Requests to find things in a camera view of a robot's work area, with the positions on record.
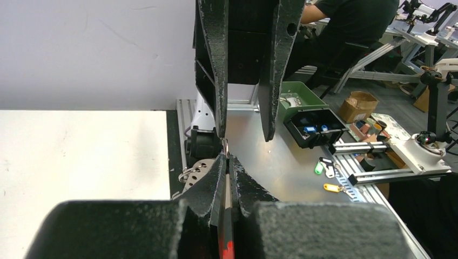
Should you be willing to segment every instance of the white panel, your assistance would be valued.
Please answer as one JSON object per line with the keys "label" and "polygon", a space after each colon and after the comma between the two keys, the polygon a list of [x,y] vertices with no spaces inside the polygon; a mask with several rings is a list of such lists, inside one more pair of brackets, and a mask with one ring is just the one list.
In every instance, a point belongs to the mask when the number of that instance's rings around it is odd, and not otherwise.
{"label": "white panel", "polygon": [[0,258],[62,201],[169,197],[165,112],[0,112]]}
{"label": "white panel", "polygon": [[254,85],[228,84],[227,87],[227,95],[229,100],[249,101],[254,90]]}
{"label": "white panel", "polygon": [[194,98],[194,8],[0,1],[0,109],[149,110]]}

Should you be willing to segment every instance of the metal table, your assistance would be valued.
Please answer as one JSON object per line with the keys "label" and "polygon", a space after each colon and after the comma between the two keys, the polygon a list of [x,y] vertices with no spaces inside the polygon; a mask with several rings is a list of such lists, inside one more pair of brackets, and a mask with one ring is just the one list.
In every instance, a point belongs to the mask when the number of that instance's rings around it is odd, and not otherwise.
{"label": "metal table", "polygon": [[[190,125],[195,100],[177,100],[179,128]],[[236,155],[248,174],[281,201],[306,202],[370,202],[386,206],[398,218],[404,236],[412,250],[412,258],[429,258],[421,245],[401,221],[397,213],[375,185],[353,187],[347,178],[364,172],[352,155],[331,156],[325,148],[301,149],[282,123],[277,123],[275,137],[264,141],[260,114],[255,107],[229,110],[226,137],[231,154]],[[328,179],[316,175],[313,169],[318,158],[324,156],[338,162],[343,175]],[[354,199],[344,193],[329,193],[324,183],[342,184],[354,194]]]}

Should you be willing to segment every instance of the black tray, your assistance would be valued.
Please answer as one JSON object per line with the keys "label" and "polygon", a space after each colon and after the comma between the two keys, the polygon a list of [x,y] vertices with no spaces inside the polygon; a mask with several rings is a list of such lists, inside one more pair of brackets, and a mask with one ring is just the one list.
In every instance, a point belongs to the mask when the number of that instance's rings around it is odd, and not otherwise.
{"label": "black tray", "polygon": [[[328,108],[300,110],[284,122],[286,128],[301,148],[314,148],[336,143],[345,131],[348,131],[345,124],[333,111]],[[326,125],[327,131],[322,131],[321,126]],[[304,138],[304,127],[313,126],[316,133],[309,133]]]}

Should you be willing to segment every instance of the aluminum table surface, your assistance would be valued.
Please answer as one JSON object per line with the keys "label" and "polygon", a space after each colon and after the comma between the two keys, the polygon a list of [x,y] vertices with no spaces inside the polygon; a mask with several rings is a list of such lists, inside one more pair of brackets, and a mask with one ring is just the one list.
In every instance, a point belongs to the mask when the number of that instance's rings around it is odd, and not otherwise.
{"label": "aluminum table surface", "polygon": [[226,138],[248,174],[281,201],[350,202],[345,193],[325,191],[323,185],[338,185],[337,179],[316,175],[321,156],[331,158],[321,147],[302,149],[286,127],[278,122],[275,137],[264,141],[259,113],[228,111]]}

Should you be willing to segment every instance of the blue object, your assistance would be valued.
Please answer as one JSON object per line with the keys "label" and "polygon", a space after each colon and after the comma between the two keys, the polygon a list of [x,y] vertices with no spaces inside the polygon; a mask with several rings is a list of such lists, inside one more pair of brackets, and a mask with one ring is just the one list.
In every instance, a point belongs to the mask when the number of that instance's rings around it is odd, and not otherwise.
{"label": "blue object", "polygon": [[304,127],[304,132],[306,133],[315,133],[316,128],[315,127]]}
{"label": "blue object", "polygon": [[366,124],[366,122],[363,121],[363,120],[357,120],[357,121],[355,121],[355,126],[356,126],[357,128],[362,128],[362,127],[364,126],[364,124]]}

